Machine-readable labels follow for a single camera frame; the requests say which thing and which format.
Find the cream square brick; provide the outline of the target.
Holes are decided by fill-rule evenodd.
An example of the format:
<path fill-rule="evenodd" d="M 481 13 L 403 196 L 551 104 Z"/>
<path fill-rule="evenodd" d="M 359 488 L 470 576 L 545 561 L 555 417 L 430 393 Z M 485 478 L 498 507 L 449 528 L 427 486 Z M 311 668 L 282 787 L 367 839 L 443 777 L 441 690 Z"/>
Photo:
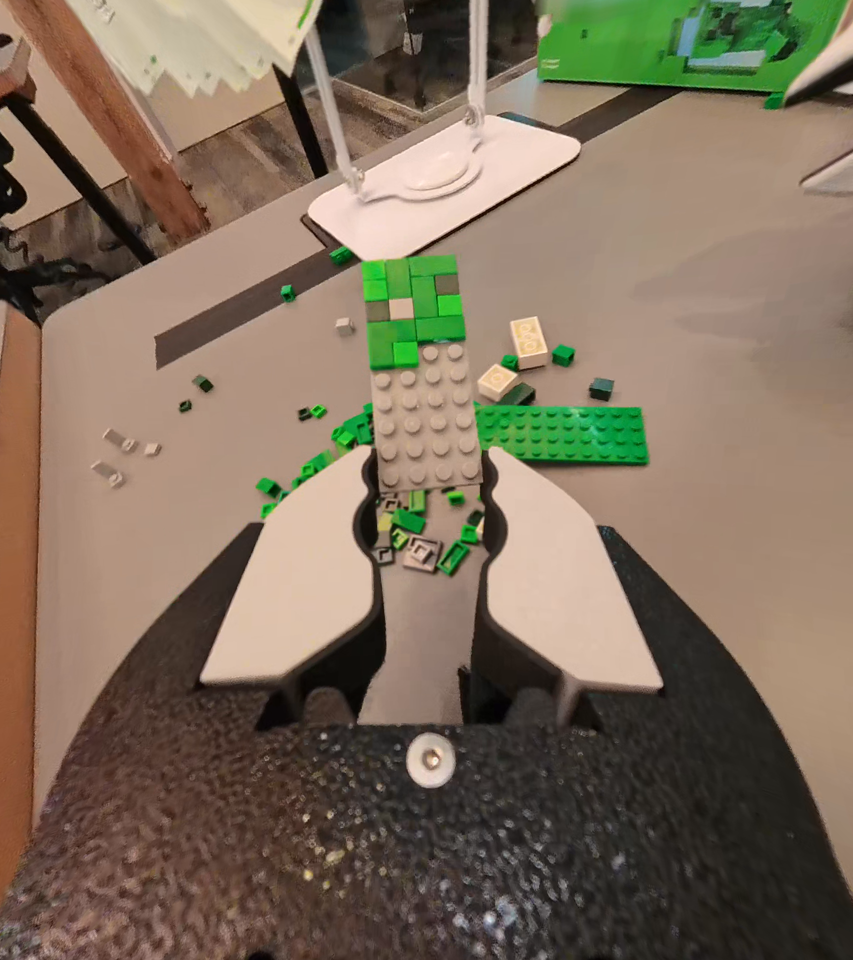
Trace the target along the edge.
<path fill-rule="evenodd" d="M 477 379 L 476 388 L 481 399 L 499 403 L 519 382 L 520 377 L 516 370 L 493 364 Z"/>

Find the green toy box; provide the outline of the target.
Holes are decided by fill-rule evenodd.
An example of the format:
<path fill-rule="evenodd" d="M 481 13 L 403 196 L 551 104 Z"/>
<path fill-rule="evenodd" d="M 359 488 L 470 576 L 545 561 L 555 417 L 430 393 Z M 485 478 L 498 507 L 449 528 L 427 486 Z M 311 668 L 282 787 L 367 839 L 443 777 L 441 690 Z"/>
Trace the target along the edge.
<path fill-rule="evenodd" d="M 538 77 L 619 87 L 785 92 L 846 1 L 538 2 Z"/>

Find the large green plate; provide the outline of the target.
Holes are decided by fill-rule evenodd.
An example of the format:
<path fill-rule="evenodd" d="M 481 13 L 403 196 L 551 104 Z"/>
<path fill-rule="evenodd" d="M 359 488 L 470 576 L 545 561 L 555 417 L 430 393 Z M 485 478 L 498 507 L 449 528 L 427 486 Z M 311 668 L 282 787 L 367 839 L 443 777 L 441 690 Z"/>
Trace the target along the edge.
<path fill-rule="evenodd" d="M 483 450 L 543 464 L 644 466 L 649 445 L 639 407 L 476 406 Z"/>

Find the grey desk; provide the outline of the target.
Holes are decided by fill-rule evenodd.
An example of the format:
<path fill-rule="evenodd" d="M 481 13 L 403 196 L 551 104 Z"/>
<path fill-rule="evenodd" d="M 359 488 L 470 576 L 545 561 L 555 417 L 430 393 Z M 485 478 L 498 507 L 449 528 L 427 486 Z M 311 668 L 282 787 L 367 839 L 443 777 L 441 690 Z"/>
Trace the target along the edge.
<path fill-rule="evenodd" d="M 436 251 L 459 263 L 473 378 L 509 351 L 509 322 L 536 315 L 551 346 L 576 351 L 530 377 L 538 402 L 586 403 L 600 377 L 614 403 L 643 410 L 648 466 L 547 476 L 750 676 L 853 892 L 853 198 L 798 187 L 852 145 L 853 109 L 678 93 Z M 320 251 L 301 218 L 326 187 L 45 323 L 36 809 L 131 647 L 260 516 L 256 482 L 289 484 L 369 401 L 358 269 L 156 366 L 157 335 L 270 277 L 289 283 Z M 138 449 L 109 444 L 107 428 Z M 94 474 L 97 460 L 125 485 Z"/>

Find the pile of small green tiles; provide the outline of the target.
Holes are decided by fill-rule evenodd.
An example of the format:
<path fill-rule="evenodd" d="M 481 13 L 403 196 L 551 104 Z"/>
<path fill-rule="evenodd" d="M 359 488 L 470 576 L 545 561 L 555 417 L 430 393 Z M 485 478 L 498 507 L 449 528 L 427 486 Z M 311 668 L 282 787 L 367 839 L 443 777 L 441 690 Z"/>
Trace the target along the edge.
<path fill-rule="evenodd" d="M 265 497 L 259 518 L 266 519 L 296 489 L 305 484 L 338 457 L 359 447 L 374 445 L 374 415 L 372 403 L 367 403 L 360 414 L 346 418 L 330 434 L 332 448 L 320 453 L 300 466 L 300 472 L 283 488 L 278 482 L 262 477 L 256 489 Z M 427 535 L 429 494 L 426 490 L 391 493 L 376 499 L 376 541 L 372 558 L 381 567 L 401 558 L 409 570 L 434 574 L 437 571 L 453 577 L 462 568 L 471 552 L 481 545 L 485 511 L 472 510 L 462 523 L 459 533 L 449 546 L 441 539 Z"/>

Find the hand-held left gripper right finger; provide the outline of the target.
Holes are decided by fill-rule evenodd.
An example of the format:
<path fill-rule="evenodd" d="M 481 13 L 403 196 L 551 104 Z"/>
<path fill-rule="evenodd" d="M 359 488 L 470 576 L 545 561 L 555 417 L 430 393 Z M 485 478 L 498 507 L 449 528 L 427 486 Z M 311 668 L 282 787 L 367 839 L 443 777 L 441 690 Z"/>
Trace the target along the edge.
<path fill-rule="evenodd" d="M 501 447 L 484 454 L 484 561 L 470 669 L 503 700 L 583 692 L 660 694 L 664 679 L 598 524 Z"/>

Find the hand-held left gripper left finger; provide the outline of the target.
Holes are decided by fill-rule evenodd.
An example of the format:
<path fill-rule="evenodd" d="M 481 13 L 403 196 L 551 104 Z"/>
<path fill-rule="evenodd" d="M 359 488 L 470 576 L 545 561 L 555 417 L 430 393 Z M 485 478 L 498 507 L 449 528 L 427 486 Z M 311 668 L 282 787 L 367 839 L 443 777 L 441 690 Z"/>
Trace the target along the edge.
<path fill-rule="evenodd" d="M 275 714 L 300 714 L 318 689 L 361 712 L 386 653 L 377 539 L 376 454 L 357 447 L 262 523 L 198 678 L 204 688 L 261 687 Z"/>

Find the cream long brick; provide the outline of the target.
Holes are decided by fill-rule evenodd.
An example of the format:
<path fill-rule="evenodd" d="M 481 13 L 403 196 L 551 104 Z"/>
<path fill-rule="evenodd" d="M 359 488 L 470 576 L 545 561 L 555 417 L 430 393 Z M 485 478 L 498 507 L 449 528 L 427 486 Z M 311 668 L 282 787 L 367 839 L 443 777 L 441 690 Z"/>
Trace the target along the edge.
<path fill-rule="evenodd" d="M 552 352 L 539 317 L 511 320 L 509 331 L 519 370 L 538 369 L 550 363 Z"/>

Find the grey plate with green tiles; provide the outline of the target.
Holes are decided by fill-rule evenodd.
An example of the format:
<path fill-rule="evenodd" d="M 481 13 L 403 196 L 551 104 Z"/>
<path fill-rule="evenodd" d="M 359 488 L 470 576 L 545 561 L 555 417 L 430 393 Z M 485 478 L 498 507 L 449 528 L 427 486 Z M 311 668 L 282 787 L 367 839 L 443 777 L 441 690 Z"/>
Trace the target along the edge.
<path fill-rule="evenodd" d="M 372 259 L 360 267 L 381 493 L 480 484 L 457 258 Z"/>

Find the wooden pillar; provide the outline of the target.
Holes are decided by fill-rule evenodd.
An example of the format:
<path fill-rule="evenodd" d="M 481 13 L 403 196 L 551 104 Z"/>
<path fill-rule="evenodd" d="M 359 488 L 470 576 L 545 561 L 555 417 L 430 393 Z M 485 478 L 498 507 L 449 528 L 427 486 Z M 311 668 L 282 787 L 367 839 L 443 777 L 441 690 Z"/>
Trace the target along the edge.
<path fill-rule="evenodd" d="M 167 237 L 179 244 L 206 233 L 210 223 L 204 208 L 70 5 L 64 1 L 5 1 L 3 5 L 123 168 Z"/>

